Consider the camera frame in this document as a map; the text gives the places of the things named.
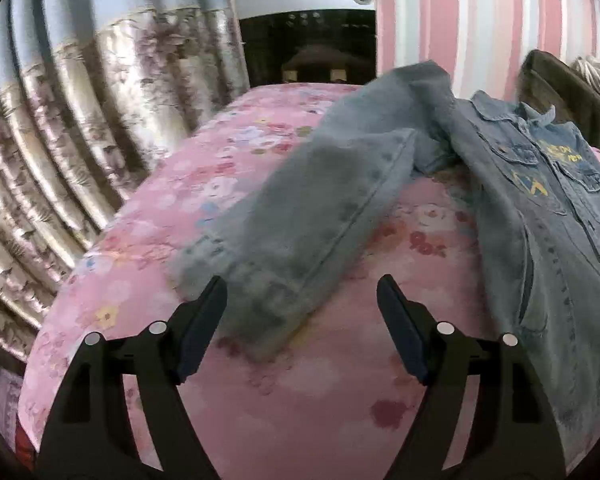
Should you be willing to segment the blue denim jacket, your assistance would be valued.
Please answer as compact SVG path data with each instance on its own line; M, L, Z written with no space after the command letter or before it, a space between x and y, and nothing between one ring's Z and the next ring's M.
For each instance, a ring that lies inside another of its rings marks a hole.
M334 104L262 188L169 263L194 298L227 282L222 329L277 351L335 288L415 174L470 173L486 304L520 337L568 458L600 432L600 162L579 129L484 92L453 96L433 62Z

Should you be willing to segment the pink floral bed quilt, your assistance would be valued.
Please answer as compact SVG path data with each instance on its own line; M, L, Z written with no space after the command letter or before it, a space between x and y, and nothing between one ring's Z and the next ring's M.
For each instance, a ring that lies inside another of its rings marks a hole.
M311 134L349 88L290 84L249 91L188 140L119 210L76 266L28 359L20 424L42 439L83 337L134 335L168 318L178 295L166 262ZM471 336L489 337L463 169L415 180L329 302L273 359L212 342L180 393L225 479L379 479L410 428L422 387L406 374L376 306L391 274L408 298Z

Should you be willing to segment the brown blanket covered furniture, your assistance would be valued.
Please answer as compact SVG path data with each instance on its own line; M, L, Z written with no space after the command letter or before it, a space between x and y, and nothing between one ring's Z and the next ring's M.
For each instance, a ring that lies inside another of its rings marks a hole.
M555 122L573 122L600 149L600 94L559 58L530 51L518 73L517 98L541 113L554 106Z

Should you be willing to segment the floral beige curtain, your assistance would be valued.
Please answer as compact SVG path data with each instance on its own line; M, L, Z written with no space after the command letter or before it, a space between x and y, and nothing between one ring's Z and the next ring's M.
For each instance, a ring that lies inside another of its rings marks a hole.
M19 362L116 212L246 88L226 6L144 4L87 39L52 24L0 2L0 349Z

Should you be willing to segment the grey water dispenser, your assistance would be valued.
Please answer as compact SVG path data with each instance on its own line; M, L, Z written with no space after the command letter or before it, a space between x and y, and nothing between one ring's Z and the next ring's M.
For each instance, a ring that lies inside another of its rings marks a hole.
M252 88L376 77L376 0L235 0L235 10Z

